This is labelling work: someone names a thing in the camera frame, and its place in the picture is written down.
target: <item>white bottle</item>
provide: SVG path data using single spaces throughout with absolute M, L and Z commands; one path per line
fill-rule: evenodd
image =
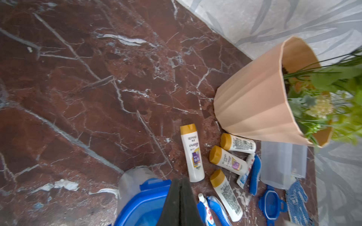
M 184 125 L 180 127 L 180 130 L 190 182 L 199 182 L 205 178 L 205 172 L 202 166 L 200 143 L 196 126 L 195 124 Z
M 198 195 L 198 197 L 199 197 L 199 201 L 204 204 L 205 209 L 206 209 L 206 220 L 205 220 L 206 226 L 216 226 L 215 222 L 214 222 L 214 218 L 212 217 L 212 214 L 211 214 L 210 207 L 207 204 L 207 201 L 206 201 L 204 195 L 202 193 L 200 193 Z
M 234 136 L 229 133 L 221 135 L 220 146 L 227 151 L 245 152 L 248 154 L 255 153 L 256 144 L 253 140 Z
M 141 192 L 139 186 L 151 178 L 159 179 L 151 170 L 145 167 L 127 170 L 121 176 L 118 182 L 117 214 L 135 195 Z
M 243 216 L 243 210 L 241 209 L 240 204 L 238 203 L 234 192 L 232 191 L 231 186 L 221 169 L 215 171 L 211 175 L 210 181 L 221 202 L 224 204 L 231 221 L 239 221 Z
M 213 164 L 221 166 L 239 176 L 244 175 L 248 169 L 246 161 L 216 145 L 210 151 L 209 160 Z
M 248 170 L 247 172 L 243 175 L 243 176 L 239 176 L 236 183 L 241 187 L 241 188 L 244 188 L 244 185 L 247 181 L 247 178 L 249 176 L 249 173 L 251 171 L 251 168 L 253 167 L 253 164 L 254 164 L 254 160 L 255 160 L 255 153 L 253 154 L 250 154 L 247 159 L 246 159 L 246 162 L 247 162 L 247 165 L 248 165 Z

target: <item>plant pot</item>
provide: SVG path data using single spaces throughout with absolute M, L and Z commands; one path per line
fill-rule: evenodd
M 301 38 L 290 37 L 250 62 L 216 91 L 214 109 L 221 127 L 254 140 L 312 146 L 289 107 L 282 64 L 292 73 L 317 61 Z M 329 143 L 331 135 L 331 127 L 314 134 L 320 147 Z

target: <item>purple label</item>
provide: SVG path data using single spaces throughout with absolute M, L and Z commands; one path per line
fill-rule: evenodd
M 197 164 L 200 162 L 200 155 L 199 152 L 193 152 L 192 158 L 194 159 L 194 167 L 197 166 Z
M 232 159 L 232 167 L 236 170 L 240 169 L 240 163 L 238 163 L 237 161 L 235 161 L 235 159 Z

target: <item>toothbrush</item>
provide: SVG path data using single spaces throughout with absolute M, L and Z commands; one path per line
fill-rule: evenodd
M 212 209 L 218 216 L 222 226 L 232 226 L 226 215 L 226 210 L 223 204 L 218 200 L 218 198 L 216 198 L 215 196 L 208 196 L 207 202 L 209 203 L 210 209 Z

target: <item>small tube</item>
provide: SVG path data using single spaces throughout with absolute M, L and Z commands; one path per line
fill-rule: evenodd
M 231 221 L 239 221 L 243 216 L 243 211 L 221 169 L 211 175 L 210 181 L 221 202 L 224 204 Z
M 209 160 L 213 164 L 221 166 L 239 176 L 244 175 L 248 168 L 244 160 L 216 145 L 210 151 Z
M 207 204 L 207 200 L 205 199 L 204 195 L 202 193 L 200 193 L 198 195 L 198 197 L 199 197 L 199 201 L 203 203 L 203 205 L 205 206 L 205 209 L 206 209 L 206 220 L 205 220 L 206 226 L 216 226 L 215 222 L 214 222 L 214 218 L 212 217 L 212 214 L 210 211 L 210 207 Z
M 246 162 L 248 165 L 248 169 L 246 171 L 246 173 L 243 176 L 239 176 L 236 183 L 241 187 L 244 188 L 244 185 L 247 181 L 247 178 L 249 176 L 249 173 L 251 171 L 251 168 L 253 167 L 254 164 L 254 160 L 255 160 L 255 153 L 248 155 Z
M 205 178 L 205 172 L 202 166 L 200 143 L 196 126 L 195 124 L 184 125 L 180 127 L 180 131 L 190 182 L 199 182 Z
M 256 144 L 253 140 L 234 136 L 229 133 L 221 135 L 221 147 L 227 151 L 245 152 L 248 154 L 255 153 Z
M 218 198 L 216 198 L 215 196 L 208 196 L 207 202 L 210 206 L 210 209 L 212 209 L 216 213 L 222 226 L 232 226 L 232 223 L 227 217 L 226 210 L 223 204 L 218 200 Z

